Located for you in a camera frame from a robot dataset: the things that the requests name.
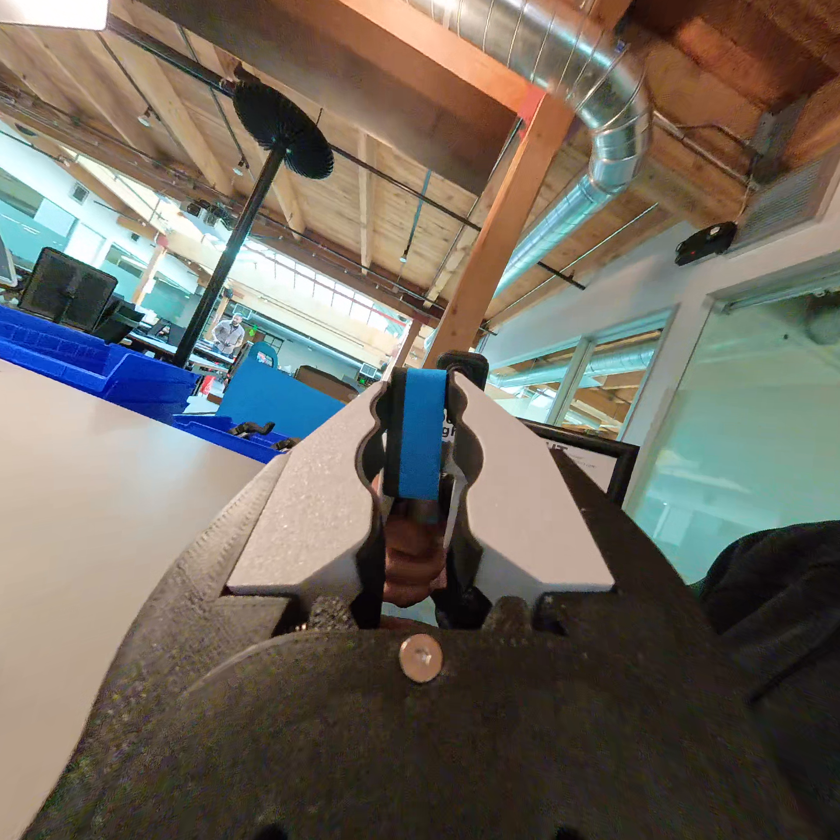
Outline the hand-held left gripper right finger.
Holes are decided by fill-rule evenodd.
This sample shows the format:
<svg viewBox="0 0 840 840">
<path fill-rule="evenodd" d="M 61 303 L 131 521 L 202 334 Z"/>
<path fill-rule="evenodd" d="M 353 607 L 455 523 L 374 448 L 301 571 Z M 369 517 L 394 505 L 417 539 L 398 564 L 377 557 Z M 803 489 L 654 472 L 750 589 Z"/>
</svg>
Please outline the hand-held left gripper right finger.
<svg viewBox="0 0 840 840">
<path fill-rule="evenodd" d="M 613 575 L 545 442 L 461 373 L 449 376 L 448 412 L 457 583 L 491 604 L 610 591 Z"/>
</svg>

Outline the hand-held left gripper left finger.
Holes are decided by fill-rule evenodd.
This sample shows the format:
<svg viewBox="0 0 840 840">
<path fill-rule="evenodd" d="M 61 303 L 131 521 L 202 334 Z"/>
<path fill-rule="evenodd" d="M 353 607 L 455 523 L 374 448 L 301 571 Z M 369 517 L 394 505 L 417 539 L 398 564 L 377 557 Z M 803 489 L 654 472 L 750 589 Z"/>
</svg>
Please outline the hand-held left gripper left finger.
<svg viewBox="0 0 840 840">
<path fill-rule="evenodd" d="M 382 499 L 372 487 L 384 466 L 380 381 L 282 459 L 279 477 L 232 569 L 232 595 L 316 601 L 382 601 Z"/>
</svg>

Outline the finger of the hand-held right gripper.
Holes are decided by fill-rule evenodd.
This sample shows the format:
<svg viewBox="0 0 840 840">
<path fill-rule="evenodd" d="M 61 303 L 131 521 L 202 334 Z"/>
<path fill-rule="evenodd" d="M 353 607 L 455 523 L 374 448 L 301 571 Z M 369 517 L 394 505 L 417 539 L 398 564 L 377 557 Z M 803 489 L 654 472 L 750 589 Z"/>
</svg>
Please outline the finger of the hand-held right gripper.
<svg viewBox="0 0 840 840">
<path fill-rule="evenodd" d="M 446 514 L 443 548 L 447 553 L 455 534 L 460 502 L 469 487 L 469 479 L 454 459 L 446 459 L 441 473 L 441 507 Z"/>
</svg>

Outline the blue black sponge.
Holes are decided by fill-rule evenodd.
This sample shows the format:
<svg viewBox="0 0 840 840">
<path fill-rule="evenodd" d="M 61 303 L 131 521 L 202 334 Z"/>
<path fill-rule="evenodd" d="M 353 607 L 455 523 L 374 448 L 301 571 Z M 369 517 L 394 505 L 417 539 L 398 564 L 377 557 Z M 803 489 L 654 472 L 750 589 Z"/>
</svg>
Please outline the blue black sponge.
<svg viewBox="0 0 840 840">
<path fill-rule="evenodd" d="M 448 374 L 399 369 L 387 390 L 383 492 L 396 499 L 436 501 L 442 470 Z"/>
</svg>

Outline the person's right forearm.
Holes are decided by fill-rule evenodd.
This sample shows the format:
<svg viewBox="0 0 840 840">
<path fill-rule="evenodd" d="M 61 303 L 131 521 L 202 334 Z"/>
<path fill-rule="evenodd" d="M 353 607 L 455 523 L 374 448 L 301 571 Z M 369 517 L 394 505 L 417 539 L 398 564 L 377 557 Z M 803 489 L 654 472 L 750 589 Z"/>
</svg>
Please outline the person's right forearm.
<svg viewBox="0 0 840 840">
<path fill-rule="evenodd" d="M 748 534 L 692 588 L 805 818 L 838 838 L 838 520 Z"/>
</svg>

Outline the person's right hand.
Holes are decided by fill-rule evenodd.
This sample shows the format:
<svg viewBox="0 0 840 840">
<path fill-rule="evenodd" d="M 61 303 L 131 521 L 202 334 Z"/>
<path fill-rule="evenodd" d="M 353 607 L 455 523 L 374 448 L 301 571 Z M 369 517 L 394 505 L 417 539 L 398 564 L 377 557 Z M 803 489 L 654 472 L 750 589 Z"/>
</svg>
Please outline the person's right hand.
<svg viewBox="0 0 840 840">
<path fill-rule="evenodd" d="M 445 585 L 446 521 L 439 503 L 388 497 L 384 520 L 384 604 L 407 608 Z"/>
</svg>

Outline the black-framed marker sign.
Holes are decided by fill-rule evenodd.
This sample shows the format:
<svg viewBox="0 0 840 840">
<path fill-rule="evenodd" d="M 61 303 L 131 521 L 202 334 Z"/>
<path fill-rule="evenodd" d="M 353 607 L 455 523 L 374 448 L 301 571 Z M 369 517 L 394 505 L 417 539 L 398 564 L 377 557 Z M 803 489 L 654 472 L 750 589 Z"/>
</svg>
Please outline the black-framed marker sign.
<svg viewBox="0 0 840 840">
<path fill-rule="evenodd" d="M 520 422 L 549 449 L 562 451 L 575 462 L 610 501 L 623 506 L 640 447 L 527 419 Z"/>
</svg>

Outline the blue panel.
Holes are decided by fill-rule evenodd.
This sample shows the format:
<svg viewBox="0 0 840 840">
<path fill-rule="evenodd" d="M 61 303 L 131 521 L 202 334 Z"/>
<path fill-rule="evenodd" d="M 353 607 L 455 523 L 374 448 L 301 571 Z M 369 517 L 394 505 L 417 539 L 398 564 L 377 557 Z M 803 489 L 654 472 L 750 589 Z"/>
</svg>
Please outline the blue panel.
<svg viewBox="0 0 840 840">
<path fill-rule="evenodd" d="M 277 352 L 265 342 L 250 346 L 230 378 L 217 417 L 234 424 L 275 425 L 276 434 L 304 438 L 349 404 L 359 390 L 310 365 L 282 371 Z"/>
</svg>

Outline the black ceiling rod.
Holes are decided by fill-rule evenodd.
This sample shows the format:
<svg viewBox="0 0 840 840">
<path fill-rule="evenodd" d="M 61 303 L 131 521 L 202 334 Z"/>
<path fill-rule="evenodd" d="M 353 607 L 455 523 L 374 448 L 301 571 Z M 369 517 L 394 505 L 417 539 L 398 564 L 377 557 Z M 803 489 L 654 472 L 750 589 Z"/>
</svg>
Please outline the black ceiling rod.
<svg viewBox="0 0 840 840">
<path fill-rule="evenodd" d="M 287 224 L 442 305 L 518 143 L 513 112 L 342 2 L 113 2 L 119 45 L 166 74 L 257 78 L 317 122 L 324 181 L 289 175 Z"/>
</svg>

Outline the black ceiling device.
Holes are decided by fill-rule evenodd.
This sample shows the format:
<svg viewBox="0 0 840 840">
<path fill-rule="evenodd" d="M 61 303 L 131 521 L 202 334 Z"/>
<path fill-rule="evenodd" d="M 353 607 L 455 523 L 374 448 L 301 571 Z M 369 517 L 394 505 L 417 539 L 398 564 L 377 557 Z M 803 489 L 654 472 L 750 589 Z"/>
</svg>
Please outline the black ceiling device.
<svg viewBox="0 0 840 840">
<path fill-rule="evenodd" d="M 675 265 L 688 266 L 707 257 L 726 253 L 738 231 L 736 222 L 714 224 L 697 231 L 677 245 Z"/>
</svg>

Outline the stack of blue bins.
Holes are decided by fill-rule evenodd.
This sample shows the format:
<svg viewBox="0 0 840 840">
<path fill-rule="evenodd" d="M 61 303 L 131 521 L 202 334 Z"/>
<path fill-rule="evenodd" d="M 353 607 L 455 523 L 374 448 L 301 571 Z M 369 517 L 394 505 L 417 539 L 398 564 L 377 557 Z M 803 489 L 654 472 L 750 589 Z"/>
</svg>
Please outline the stack of blue bins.
<svg viewBox="0 0 840 840">
<path fill-rule="evenodd" d="M 277 433 L 272 423 L 252 424 L 250 431 L 235 435 L 244 422 L 218 414 L 186 414 L 196 374 L 15 308 L 1 308 L 1 356 L 262 464 L 299 441 Z"/>
</svg>

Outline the black disc-top floor stand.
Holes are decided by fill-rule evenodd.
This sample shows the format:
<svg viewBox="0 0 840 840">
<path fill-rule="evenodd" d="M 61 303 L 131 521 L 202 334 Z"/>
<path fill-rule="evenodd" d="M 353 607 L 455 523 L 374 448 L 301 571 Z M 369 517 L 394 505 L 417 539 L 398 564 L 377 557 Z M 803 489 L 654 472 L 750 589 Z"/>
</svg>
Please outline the black disc-top floor stand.
<svg viewBox="0 0 840 840">
<path fill-rule="evenodd" d="M 319 126 L 296 103 L 257 77 L 242 71 L 236 82 L 227 81 L 195 61 L 186 65 L 185 72 L 232 99 L 239 121 L 252 139 L 267 152 L 267 158 L 176 346 L 172 363 L 180 369 L 185 369 L 189 363 L 196 343 L 203 334 L 205 322 L 281 166 L 287 165 L 304 178 L 320 181 L 331 175 L 334 164 L 333 149 Z"/>
</svg>

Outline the black monitor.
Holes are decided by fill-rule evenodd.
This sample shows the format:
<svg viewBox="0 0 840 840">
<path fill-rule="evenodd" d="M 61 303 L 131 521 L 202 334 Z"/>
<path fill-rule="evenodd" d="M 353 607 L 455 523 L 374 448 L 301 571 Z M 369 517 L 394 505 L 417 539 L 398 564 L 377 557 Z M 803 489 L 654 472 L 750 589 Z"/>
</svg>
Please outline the black monitor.
<svg viewBox="0 0 840 840">
<path fill-rule="evenodd" d="M 55 248 L 41 249 L 17 309 L 59 326 L 92 333 L 118 285 L 113 275 Z"/>
</svg>

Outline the bright white light panel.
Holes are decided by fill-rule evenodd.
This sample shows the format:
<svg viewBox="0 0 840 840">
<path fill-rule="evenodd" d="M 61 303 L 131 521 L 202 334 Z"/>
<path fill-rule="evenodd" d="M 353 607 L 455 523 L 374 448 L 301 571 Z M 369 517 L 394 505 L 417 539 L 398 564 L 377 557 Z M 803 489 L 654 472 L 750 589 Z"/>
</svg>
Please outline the bright white light panel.
<svg viewBox="0 0 840 840">
<path fill-rule="evenodd" d="M 1 1 L 1 25 L 102 31 L 109 1 Z"/>
</svg>

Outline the wooden post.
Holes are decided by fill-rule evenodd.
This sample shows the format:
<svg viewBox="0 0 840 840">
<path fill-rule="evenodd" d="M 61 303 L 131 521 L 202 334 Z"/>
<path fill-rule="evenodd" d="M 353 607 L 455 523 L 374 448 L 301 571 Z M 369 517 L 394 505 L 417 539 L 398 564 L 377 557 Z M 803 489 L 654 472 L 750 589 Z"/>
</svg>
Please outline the wooden post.
<svg viewBox="0 0 840 840">
<path fill-rule="evenodd" d="M 534 91 L 528 105 L 534 106 L 532 116 L 426 353 L 424 369 L 434 369 L 441 354 L 469 351 L 574 120 L 574 111 L 547 93 Z"/>
</svg>

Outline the bent silver air duct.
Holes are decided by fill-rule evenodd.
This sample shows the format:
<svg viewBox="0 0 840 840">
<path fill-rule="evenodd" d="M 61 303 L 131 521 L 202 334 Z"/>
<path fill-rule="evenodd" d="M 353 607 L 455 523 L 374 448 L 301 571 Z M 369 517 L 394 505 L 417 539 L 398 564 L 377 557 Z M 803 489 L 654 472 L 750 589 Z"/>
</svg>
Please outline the bent silver air duct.
<svg viewBox="0 0 840 840">
<path fill-rule="evenodd" d="M 544 93 L 588 129 L 589 163 L 523 234 L 493 298 L 623 193 L 648 152 L 653 109 L 641 66 L 566 2 L 418 1 L 410 4 Z"/>
</svg>

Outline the grey wall vent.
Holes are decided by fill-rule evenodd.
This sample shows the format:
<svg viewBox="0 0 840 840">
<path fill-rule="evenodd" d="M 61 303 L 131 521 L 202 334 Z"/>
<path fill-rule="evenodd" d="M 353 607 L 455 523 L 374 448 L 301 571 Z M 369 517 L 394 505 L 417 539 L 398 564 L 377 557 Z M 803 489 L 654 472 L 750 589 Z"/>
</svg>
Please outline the grey wall vent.
<svg viewBox="0 0 840 840">
<path fill-rule="evenodd" d="M 738 221 L 727 256 L 764 245 L 772 238 L 825 215 L 839 180 L 839 145 L 818 160 L 803 164 L 765 187 Z"/>
</svg>

